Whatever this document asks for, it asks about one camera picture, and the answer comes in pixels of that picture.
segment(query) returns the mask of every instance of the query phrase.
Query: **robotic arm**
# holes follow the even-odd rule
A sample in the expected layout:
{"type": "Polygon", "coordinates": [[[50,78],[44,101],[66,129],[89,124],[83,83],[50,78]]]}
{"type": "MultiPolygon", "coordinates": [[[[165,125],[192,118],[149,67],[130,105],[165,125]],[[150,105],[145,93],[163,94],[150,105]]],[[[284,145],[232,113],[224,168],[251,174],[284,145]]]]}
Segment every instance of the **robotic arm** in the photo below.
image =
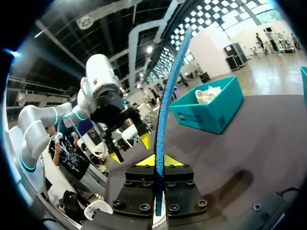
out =
{"type": "Polygon", "coordinates": [[[114,75],[107,57],[96,54],[86,63],[86,78],[81,80],[77,106],[72,108],[71,103],[48,108],[26,106],[18,117],[19,127],[24,134],[20,155],[22,166],[29,172],[35,171],[36,162],[50,140],[45,128],[62,120],[66,127],[72,127],[89,117],[94,122],[106,124],[107,131],[103,138],[108,150],[115,153],[119,161],[123,162],[112,142],[111,133],[130,118],[146,148],[149,149],[147,127],[134,108],[125,108],[119,88],[119,80],[114,75]]]}

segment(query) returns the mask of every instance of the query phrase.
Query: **concrete floor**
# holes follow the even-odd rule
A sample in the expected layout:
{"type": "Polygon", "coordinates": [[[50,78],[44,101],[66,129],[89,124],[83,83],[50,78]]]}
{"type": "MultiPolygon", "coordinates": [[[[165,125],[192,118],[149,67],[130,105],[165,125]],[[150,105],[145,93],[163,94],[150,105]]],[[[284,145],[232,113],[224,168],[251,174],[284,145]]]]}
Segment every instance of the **concrete floor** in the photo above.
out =
{"type": "MultiPolygon", "coordinates": [[[[237,76],[245,96],[303,94],[301,66],[307,66],[307,57],[303,51],[282,55],[275,53],[261,58],[254,57],[245,67],[212,80],[237,76]]],[[[189,87],[179,88],[179,96],[199,84],[199,79],[190,80],[189,87]]]]}

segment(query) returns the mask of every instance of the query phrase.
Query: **screw head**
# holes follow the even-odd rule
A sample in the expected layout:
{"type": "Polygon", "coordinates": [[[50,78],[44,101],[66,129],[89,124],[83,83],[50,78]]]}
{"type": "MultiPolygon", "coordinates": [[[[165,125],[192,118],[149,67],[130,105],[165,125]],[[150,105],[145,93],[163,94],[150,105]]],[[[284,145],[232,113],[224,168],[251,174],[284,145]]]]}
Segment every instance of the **screw head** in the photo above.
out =
{"type": "Polygon", "coordinates": [[[170,212],[178,212],[180,209],[180,205],[179,204],[172,204],[169,206],[168,210],[170,212]]]}
{"type": "Polygon", "coordinates": [[[167,184],[167,187],[168,187],[168,188],[175,188],[176,185],[177,185],[176,182],[172,182],[172,181],[171,181],[171,182],[169,182],[169,183],[167,184]]]}
{"type": "Polygon", "coordinates": [[[139,206],[139,210],[142,211],[142,212],[149,211],[149,210],[150,210],[150,205],[149,205],[149,204],[146,204],[146,203],[141,204],[141,205],[139,206]]]}
{"type": "Polygon", "coordinates": [[[143,182],[143,186],[144,186],[145,188],[149,188],[149,187],[152,186],[152,183],[149,182],[149,181],[145,181],[145,182],[143,182]]]}
{"type": "Polygon", "coordinates": [[[112,206],[114,207],[120,207],[121,206],[121,201],[120,200],[113,200],[112,202],[112,206]]]}
{"type": "Polygon", "coordinates": [[[193,186],[195,183],[194,183],[193,180],[188,180],[188,181],[186,182],[186,184],[187,184],[188,186],[193,186]]]}
{"type": "Polygon", "coordinates": [[[253,205],[253,210],[256,211],[256,212],[260,211],[261,210],[261,204],[259,204],[259,203],[258,204],[254,204],[253,205]]]}
{"type": "Polygon", "coordinates": [[[207,204],[208,202],[206,200],[200,200],[198,203],[197,203],[197,207],[200,207],[200,208],[205,208],[207,207],[207,204]]]}
{"type": "Polygon", "coordinates": [[[125,181],[125,185],[132,185],[132,183],[133,183],[132,180],[126,180],[125,181]]]}

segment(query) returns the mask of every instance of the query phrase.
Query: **teal plastic bin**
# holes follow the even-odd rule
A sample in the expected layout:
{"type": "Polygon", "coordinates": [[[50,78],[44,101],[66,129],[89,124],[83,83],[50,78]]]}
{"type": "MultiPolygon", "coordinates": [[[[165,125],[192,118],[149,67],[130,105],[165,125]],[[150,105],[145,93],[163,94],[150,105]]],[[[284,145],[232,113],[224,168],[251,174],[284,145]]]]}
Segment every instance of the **teal plastic bin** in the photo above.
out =
{"type": "Polygon", "coordinates": [[[307,67],[302,66],[301,72],[302,72],[303,87],[304,87],[304,100],[305,100],[305,106],[307,108],[307,67]]]}
{"type": "Polygon", "coordinates": [[[236,76],[199,85],[171,103],[170,110],[179,124],[220,134],[243,102],[243,93],[236,76]],[[199,104],[196,90],[220,86],[222,91],[209,104],[199,104]]]}

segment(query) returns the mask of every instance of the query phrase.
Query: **black t-shirt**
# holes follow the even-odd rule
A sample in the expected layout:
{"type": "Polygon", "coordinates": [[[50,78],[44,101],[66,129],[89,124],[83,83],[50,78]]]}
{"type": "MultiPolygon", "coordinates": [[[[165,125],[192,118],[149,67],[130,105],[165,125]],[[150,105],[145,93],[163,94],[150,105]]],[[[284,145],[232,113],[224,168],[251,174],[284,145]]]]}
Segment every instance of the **black t-shirt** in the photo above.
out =
{"type": "MultiPolygon", "coordinates": [[[[62,147],[62,151],[59,154],[59,163],[70,174],[80,180],[90,165],[90,161],[87,157],[85,157],[80,148],[75,149],[72,146],[66,136],[64,136],[64,139],[60,139],[60,145],[62,147]]],[[[55,153],[55,143],[53,140],[49,143],[49,153],[53,159],[55,153]]]]}

